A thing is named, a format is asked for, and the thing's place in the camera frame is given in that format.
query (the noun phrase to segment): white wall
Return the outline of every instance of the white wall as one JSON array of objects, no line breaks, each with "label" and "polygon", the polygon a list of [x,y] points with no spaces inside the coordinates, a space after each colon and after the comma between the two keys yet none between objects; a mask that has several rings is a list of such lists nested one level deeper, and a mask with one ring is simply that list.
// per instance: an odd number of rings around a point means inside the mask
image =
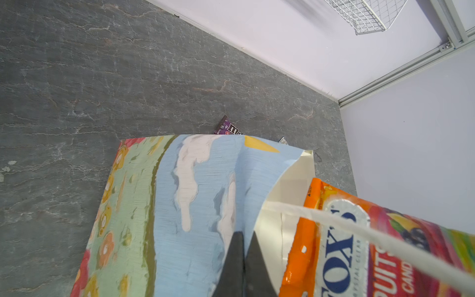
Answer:
[{"label": "white wall", "polygon": [[475,234],[474,78],[471,47],[342,109],[360,198]]},{"label": "white wall", "polygon": [[465,27],[465,30],[469,30],[475,27],[475,1],[474,0],[452,0],[454,2],[455,9],[458,12],[460,20]]},{"label": "white wall", "polygon": [[360,36],[324,0],[148,1],[337,99],[442,43],[416,0]]}]

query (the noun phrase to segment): wire basket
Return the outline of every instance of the wire basket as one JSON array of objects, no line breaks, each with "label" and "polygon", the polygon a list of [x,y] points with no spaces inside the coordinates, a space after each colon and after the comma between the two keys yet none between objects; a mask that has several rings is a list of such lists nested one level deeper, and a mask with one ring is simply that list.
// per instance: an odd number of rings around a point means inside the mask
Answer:
[{"label": "wire basket", "polygon": [[386,31],[408,0],[325,0],[354,29],[356,35]]}]

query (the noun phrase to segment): orange candy bag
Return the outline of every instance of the orange candy bag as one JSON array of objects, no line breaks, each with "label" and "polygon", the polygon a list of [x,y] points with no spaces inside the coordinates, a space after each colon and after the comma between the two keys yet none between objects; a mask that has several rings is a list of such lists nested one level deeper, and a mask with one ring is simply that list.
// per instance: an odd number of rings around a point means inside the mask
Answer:
[{"label": "orange candy bag", "polygon": [[[475,236],[380,207],[314,178],[305,207],[377,229],[475,275]],[[461,296],[364,238],[300,218],[279,297]]]}]

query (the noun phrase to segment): white rope handle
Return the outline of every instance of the white rope handle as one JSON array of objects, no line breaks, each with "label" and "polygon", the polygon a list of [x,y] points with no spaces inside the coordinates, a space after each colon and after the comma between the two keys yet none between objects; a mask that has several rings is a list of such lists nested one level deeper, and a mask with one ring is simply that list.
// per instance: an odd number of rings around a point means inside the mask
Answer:
[{"label": "white rope handle", "polygon": [[411,246],[391,235],[369,227],[355,224],[328,212],[282,202],[266,201],[262,209],[302,217],[324,225],[332,225],[349,233],[359,235],[373,244],[409,262],[418,270],[447,283],[460,293],[475,296],[475,278],[470,274],[440,260],[432,254]]}]

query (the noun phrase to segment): fox's candy bag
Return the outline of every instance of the fox's candy bag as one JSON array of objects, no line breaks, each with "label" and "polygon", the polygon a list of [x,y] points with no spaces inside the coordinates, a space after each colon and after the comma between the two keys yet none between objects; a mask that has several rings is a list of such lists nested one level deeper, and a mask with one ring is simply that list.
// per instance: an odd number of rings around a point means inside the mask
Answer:
[{"label": "fox's candy bag", "polygon": [[[475,236],[391,211],[313,179],[305,207],[392,235],[475,275]],[[301,218],[279,297],[461,296],[364,238]]]}]

